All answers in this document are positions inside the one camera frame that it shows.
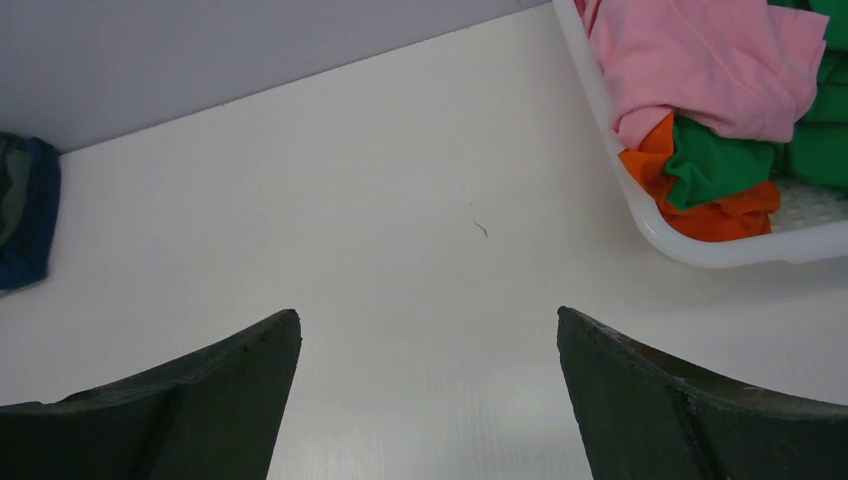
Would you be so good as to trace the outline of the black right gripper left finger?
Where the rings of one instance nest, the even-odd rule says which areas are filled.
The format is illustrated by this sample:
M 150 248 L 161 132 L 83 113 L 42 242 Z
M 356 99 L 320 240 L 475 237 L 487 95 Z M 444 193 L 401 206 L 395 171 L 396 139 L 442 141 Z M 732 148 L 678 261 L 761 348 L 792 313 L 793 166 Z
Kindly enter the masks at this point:
M 283 310 L 217 343 L 55 402 L 1 410 L 5 479 L 263 479 L 302 337 Z

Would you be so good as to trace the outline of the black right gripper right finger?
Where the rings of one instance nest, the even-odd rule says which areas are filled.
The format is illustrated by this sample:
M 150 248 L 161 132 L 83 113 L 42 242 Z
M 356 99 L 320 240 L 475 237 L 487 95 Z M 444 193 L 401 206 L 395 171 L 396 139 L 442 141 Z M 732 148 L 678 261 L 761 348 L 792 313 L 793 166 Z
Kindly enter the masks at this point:
M 847 409 L 750 385 L 570 307 L 560 364 L 596 479 L 843 479 Z

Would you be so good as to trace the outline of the pink t-shirt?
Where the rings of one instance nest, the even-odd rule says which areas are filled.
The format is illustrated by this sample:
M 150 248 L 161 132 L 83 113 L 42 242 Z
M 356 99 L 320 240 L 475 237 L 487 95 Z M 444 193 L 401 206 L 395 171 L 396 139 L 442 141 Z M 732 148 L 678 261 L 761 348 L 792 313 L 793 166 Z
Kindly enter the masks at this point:
M 713 93 L 727 93 L 727 44 L 714 31 L 707 1 L 578 1 L 576 7 L 611 101 L 609 126 L 626 148 L 667 115 L 722 121 Z

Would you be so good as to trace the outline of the orange t-shirt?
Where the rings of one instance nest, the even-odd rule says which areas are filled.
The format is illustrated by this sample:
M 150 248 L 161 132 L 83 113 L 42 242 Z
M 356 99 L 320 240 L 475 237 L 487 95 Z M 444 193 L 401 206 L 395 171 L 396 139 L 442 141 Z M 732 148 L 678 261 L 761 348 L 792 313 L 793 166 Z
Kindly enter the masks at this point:
M 672 228 L 723 242 L 771 231 L 769 216 L 781 203 L 770 180 L 779 150 L 774 143 L 720 137 L 669 114 L 619 159 Z

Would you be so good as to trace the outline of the folded blue t-shirt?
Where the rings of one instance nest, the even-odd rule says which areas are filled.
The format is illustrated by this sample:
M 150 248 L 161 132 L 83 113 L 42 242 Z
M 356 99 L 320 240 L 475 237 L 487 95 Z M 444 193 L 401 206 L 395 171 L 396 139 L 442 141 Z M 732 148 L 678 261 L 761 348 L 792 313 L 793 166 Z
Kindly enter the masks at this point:
M 58 219 L 61 193 L 60 154 L 49 143 L 24 138 L 34 162 L 27 186 L 22 219 L 1 246 L 1 293 L 28 287 L 48 276 L 48 261 Z

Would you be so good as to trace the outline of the white plastic basket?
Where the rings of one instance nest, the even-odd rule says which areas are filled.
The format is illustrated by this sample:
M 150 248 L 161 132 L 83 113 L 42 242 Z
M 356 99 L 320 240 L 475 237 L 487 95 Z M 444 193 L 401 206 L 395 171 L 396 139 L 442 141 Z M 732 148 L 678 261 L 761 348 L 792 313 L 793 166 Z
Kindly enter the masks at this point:
M 770 234 L 730 242 L 694 240 L 673 229 L 654 200 L 626 172 L 612 135 L 611 101 L 592 55 L 578 9 L 572 1 L 553 3 L 595 123 L 640 233 L 659 252 L 687 265 L 730 268 L 767 262 L 803 264 L 847 256 L 847 198 L 790 180 L 777 182 L 781 209 L 771 217 Z

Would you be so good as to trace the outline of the green t-shirt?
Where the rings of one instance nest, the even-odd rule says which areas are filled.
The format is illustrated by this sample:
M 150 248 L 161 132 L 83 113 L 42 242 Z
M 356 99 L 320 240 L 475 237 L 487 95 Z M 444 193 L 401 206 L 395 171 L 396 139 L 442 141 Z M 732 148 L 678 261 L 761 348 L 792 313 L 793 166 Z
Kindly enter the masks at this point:
M 773 176 L 847 188 L 847 4 L 844 1 L 707 1 L 727 44 L 724 120 L 682 112 L 664 166 L 669 202 L 688 210 Z

